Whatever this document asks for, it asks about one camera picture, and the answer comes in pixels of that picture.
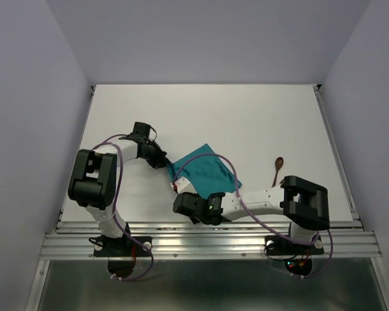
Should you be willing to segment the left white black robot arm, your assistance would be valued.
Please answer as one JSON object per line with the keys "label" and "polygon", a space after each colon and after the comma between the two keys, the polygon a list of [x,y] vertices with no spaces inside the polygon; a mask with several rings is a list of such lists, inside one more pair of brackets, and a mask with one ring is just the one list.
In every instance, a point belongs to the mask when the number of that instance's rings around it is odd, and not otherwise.
{"label": "left white black robot arm", "polygon": [[75,159],[68,186],[69,199],[93,217],[101,235],[110,238],[109,248],[116,255],[125,255],[131,249],[128,224],[115,206],[124,164],[134,159],[144,159],[154,169],[169,164],[167,153],[150,138],[154,131],[144,124],[129,134],[115,134],[92,149],[79,150]]}

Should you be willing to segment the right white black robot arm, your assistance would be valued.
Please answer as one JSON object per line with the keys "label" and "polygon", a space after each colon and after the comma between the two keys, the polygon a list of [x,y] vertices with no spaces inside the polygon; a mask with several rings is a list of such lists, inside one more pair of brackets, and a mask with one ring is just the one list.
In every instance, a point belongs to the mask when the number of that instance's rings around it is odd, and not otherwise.
{"label": "right white black robot arm", "polygon": [[220,225],[249,216],[264,225],[259,216],[287,217],[290,229],[285,245],[293,253],[314,244],[318,232],[331,228],[328,190],[297,176],[287,176],[281,184],[265,190],[245,194],[216,192],[207,198],[197,194],[185,178],[177,181],[176,188],[172,210],[194,224]]}

